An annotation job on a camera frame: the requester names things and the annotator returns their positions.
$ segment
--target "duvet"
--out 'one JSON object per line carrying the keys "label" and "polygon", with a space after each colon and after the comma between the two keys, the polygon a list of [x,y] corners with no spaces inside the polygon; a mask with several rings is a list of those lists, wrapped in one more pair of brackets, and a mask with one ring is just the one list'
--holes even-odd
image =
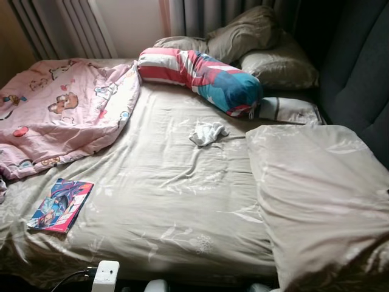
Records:
{"label": "duvet", "polygon": [[41,61],[18,74],[0,91],[0,175],[34,175],[112,144],[139,87],[136,61]]}

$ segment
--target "curtain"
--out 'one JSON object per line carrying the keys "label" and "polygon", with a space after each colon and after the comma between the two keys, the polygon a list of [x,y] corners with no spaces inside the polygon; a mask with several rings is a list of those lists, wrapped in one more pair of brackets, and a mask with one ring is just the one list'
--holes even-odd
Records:
{"label": "curtain", "polygon": [[204,37],[257,5],[274,8],[284,30],[294,32],[300,0],[160,0],[166,36]]}

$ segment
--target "mattress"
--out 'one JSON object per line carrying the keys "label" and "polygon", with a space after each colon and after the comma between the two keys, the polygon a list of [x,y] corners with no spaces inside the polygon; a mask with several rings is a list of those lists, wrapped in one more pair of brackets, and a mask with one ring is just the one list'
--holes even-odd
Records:
{"label": "mattress", "polygon": [[[229,136],[204,148],[189,140],[198,122],[216,121]],[[120,279],[275,278],[245,140],[261,124],[228,117],[189,89],[144,83],[112,146],[9,184],[0,205],[0,271],[40,288],[101,260],[119,261]],[[67,235],[29,230],[58,178],[95,187]]]}

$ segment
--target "cable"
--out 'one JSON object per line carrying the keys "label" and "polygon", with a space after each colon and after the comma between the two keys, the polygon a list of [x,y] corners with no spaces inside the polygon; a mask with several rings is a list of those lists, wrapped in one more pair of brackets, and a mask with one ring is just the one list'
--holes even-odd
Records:
{"label": "cable", "polygon": [[70,274],[68,275],[65,279],[63,279],[60,283],[58,283],[53,290],[51,290],[51,292],[54,292],[59,286],[61,286],[63,283],[65,283],[65,281],[69,280],[71,277],[74,277],[74,276],[77,276],[77,275],[80,275],[80,274],[88,274],[89,270],[84,270],[84,271],[78,271],[78,272],[75,272],[73,274]]}

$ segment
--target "comic book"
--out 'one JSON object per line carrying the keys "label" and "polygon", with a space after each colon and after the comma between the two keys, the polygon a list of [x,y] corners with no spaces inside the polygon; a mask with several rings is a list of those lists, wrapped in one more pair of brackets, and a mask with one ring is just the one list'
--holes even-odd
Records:
{"label": "comic book", "polygon": [[67,233],[77,219],[93,184],[59,178],[36,210],[27,226],[34,229]]}

